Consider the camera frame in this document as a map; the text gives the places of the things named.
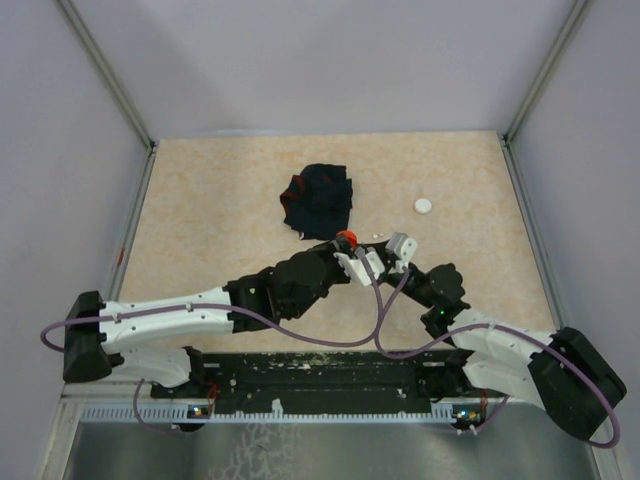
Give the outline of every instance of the white bottle cap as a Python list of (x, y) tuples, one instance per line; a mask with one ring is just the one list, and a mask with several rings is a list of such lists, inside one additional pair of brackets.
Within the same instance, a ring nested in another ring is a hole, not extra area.
[(419, 198), (416, 203), (413, 204), (413, 209), (421, 215), (426, 215), (431, 211), (433, 205), (426, 198)]

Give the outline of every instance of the silver panel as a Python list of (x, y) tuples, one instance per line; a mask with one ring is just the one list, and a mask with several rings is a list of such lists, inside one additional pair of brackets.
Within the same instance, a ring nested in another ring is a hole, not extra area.
[(533, 407), (509, 406), (478, 438), (450, 431), (416, 424), (253, 423), (207, 425), (174, 436), (131, 423), (81, 423), (65, 478), (598, 478), (589, 449)]

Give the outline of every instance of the metal frame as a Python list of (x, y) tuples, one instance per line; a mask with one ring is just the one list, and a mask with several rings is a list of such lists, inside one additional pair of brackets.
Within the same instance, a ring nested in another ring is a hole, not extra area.
[(540, 66), (540, 69), (538, 70), (533, 83), (529, 87), (524, 100), (518, 108), (518, 112), (511, 121), (511, 125), (505, 133), (504, 140), (508, 148), (511, 148), (513, 141), (518, 136), (518, 133), (520, 133), (520, 130), (524, 126), (531, 111), (534, 109), (538, 99), (544, 92), (544, 88), (546, 87), (549, 79), (551, 78), (551, 75), (558, 66), (562, 54), (566, 51), (569, 43), (580, 28), (580, 25), (582, 25), (582, 22), (585, 19), (591, 4), (591, 0), (574, 1), (569, 15), (567, 16), (562, 28), (560, 29), (560, 32), (558, 33), (558, 36), (549, 49), (544, 62), (542, 62), (542, 65)]
[(142, 213), (144, 198), (147, 194), (147, 189), (149, 188), (149, 182), (151, 181), (151, 172), (153, 171), (153, 165), (156, 161), (157, 151), (158, 146), (157, 144), (154, 144), (149, 150), (144, 169), (142, 170), (140, 184), (138, 185), (136, 196), (133, 204), (131, 205), (131, 210), (127, 215), (127, 224), (121, 244), (120, 258), (108, 282), (109, 287), (106, 293), (107, 300), (117, 300), (120, 296), (120, 290), (122, 289), (122, 284), (124, 282), (124, 275), (131, 256), (131, 248), (133, 247), (136, 230), (138, 228), (138, 223), (140, 222), (140, 214)]
[(131, 98), (127, 95), (124, 87), (114, 73), (113, 67), (109, 64), (98, 44), (91, 35), (84, 20), (78, 13), (78, 9), (71, 0), (53, 0), (59, 7), (60, 13), (67, 20), (76, 38), (84, 48), (89, 61), (93, 65), (102, 83), (111, 94), (114, 103), (127, 120), (127, 123), (136, 132), (140, 141), (145, 147), (152, 148), (153, 139), (149, 135), (142, 120), (140, 112), (136, 109)]
[(522, 170), (511, 145), (506, 143), (504, 139), (501, 139), (501, 144), (505, 163), (507, 164), (509, 176), (511, 177), (513, 190), (516, 194), (520, 213), (522, 214), (524, 226), (529, 237), (529, 243), (533, 250), (533, 258), (535, 259), (538, 272), (540, 274), (540, 280), (542, 281), (542, 288), (544, 289), (547, 302), (549, 303), (551, 317), (553, 318), (556, 326), (560, 328), (566, 324), (566, 315), (564, 313), (560, 297), (557, 294), (557, 283), (540, 233), (540, 227), (538, 226), (535, 214), (531, 208), (531, 201), (522, 176)]
[[(89, 60), (100, 76), (104, 86), (111, 94), (114, 103), (120, 109), (131, 128), (136, 132), (140, 141), (148, 149), (148, 158), (142, 170), (138, 192), (127, 217), (127, 227), (123, 235), (121, 258), (108, 281), (108, 298), (115, 300), (120, 293), (124, 280), (131, 247), (155, 162), (157, 145), (148, 133), (139, 111), (118, 80), (113, 67), (100, 50), (72, 0), (54, 0), (54, 2), (58, 5), (61, 14), (67, 20), (71, 30), (87, 53)], [(529, 115), (535, 108), (538, 99), (544, 93), (544, 89), (557, 68), (562, 54), (580, 28), (591, 4), (591, 0), (576, 0), (574, 2), (562, 29), (558, 33), (544, 62), (538, 70), (508, 130), (500, 136), (505, 162), (521, 209), (543, 288), (549, 302), (551, 315), (558, 326), (562, 326), (565, 323), (564, 309), (557, 294), (558, 290), (552, 267), (546, 253), (539, 226), (536, 222), (535, 214), (531, 207), (530, 197), (527, 192), (521, 167), (514, 152), (513, 144)], [(76, 429), (85, 410), (85, 404), (95, 405), (100, 402), (129, 402), (134, 388), (135, 386), (131, 382), (96, 382), (89, 385), (66, 385), (51, 429), (46, 455), (43, 458), (37, 478), (47, 480), (63, 478)], [(148, 398), (148, 395), (149, 388), (146, 386), (141, 398)], [(609, 433), (609, 426), (603, 425), (603, 428), (601, 428), (596, 435), (602, 438), (608, 438)], [(631, 478), (630, 470), (629, 473), (627, 473), (627, 469), (621, 469), (619, 463), (621, 460), (620, 453), (616, 454), (611, 450), (601, 451), (597, 449), (593, 449), (593, 452), (594, 463), (602, 478), (620, 480)]]

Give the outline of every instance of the dark cloth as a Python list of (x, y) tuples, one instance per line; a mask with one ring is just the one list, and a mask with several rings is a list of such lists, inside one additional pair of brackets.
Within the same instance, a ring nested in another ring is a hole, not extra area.
[(353, 188), (347, 167), (317, 163), (291, 177), (280, 195), (284, 223), (301, 238), (333, 240), (349, 224)]

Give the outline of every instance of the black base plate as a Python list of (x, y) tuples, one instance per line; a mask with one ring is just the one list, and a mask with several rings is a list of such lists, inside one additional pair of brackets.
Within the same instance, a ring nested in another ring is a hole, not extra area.
[(429, 413), (442, 397), (480, 397), (461, 366), (470, 352), (437, 350), (408, 360), (377, 352), (205, 354), (205, 382), (154, 386), (153, 398), (206, 399), (216, 385), (216, 413)]

